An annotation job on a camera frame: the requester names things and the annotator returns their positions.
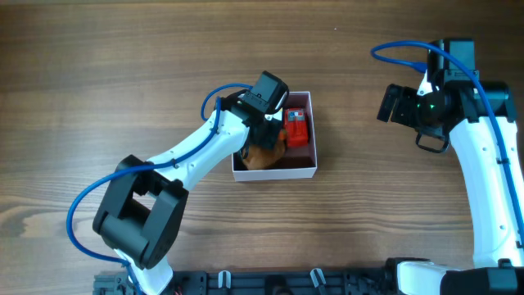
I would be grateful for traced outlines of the small orange fruit toy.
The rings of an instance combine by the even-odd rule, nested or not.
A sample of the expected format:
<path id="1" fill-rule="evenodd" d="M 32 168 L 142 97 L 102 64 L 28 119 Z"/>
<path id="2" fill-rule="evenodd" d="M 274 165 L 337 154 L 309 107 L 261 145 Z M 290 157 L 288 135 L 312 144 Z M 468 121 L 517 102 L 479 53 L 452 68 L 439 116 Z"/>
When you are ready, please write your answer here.
<path id="1" fill-rule="evenodd" d="M 280 140 L 285 140 L 285 139 L 286 139 L 286 136 L 287 136 L 287 134 L 286 134 L 286 130 L 281 129 L 280 132 L 279 132 L 279 136 L 278 136 L 278 138 L 279 138 Z"/>

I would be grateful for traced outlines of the brown plush capybara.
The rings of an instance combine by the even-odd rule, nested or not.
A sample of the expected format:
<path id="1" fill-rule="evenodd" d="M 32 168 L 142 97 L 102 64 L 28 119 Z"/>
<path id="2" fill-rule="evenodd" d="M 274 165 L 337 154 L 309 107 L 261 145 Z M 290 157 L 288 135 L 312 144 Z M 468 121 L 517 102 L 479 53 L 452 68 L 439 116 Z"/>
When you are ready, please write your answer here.
<path id="1" fill-rule="evenodd" d="M 277 141 L 273 149 L 250 145 L 247 150 L 241 152 L 241 159 L 248 170 L 266 170 L 282 159 L 285 151 L 286 145 L 282 140 Z"/>

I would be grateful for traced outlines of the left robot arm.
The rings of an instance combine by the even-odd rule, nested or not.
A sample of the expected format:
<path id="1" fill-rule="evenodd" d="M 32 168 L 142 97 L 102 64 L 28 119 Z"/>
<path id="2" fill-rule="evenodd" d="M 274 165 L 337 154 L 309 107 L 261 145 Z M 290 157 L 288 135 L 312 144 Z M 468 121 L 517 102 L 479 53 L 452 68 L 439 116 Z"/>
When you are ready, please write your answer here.
<path id="1" fill-rule="evenodd" d="M 256 144 L 275 145 L 275 118 L 288 86 L 263 72 L 254 86 L 216 98 L 205 123 L 170 150 L 146 161 L 130 155 L 107 180 L 93 230 L 129 269 L 136 293 L 160 294 L 174 276 L 166 259 L 177 238 L 190 190 L 225 157 Z"/>

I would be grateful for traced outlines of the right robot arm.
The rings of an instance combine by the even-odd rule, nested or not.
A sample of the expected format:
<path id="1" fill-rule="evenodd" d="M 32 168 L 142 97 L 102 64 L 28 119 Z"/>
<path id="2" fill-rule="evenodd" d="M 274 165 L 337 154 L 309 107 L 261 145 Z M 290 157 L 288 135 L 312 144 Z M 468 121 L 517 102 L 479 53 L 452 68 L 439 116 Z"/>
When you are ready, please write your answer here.
<path id="1" fill-rule="evenodd" d="M 377 118 L 439 139 L 463 172 L 474 230 L 473 267 L 458 270 L 426 259 L 391 258 L 381 293 L 520 294 L 523 291 L 523 176 L 517 110 L 506 83 L 483 81 L 471 39 L 410 41 L 427 51 L 411 67 L 418 88 L 390 85 Z"/>

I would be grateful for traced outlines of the red toy truck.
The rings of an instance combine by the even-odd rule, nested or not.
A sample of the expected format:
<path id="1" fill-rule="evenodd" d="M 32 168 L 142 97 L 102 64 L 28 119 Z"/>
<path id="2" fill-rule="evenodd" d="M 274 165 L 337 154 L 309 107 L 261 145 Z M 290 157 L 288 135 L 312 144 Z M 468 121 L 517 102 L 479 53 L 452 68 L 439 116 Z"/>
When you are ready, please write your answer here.
<path id="1" fill-rule="evenodd" d="M 284 112 L 284 129 L 289 148 L 306 146 L 309 142 L 309 131 L 305 109 L 286 109 Z"/>

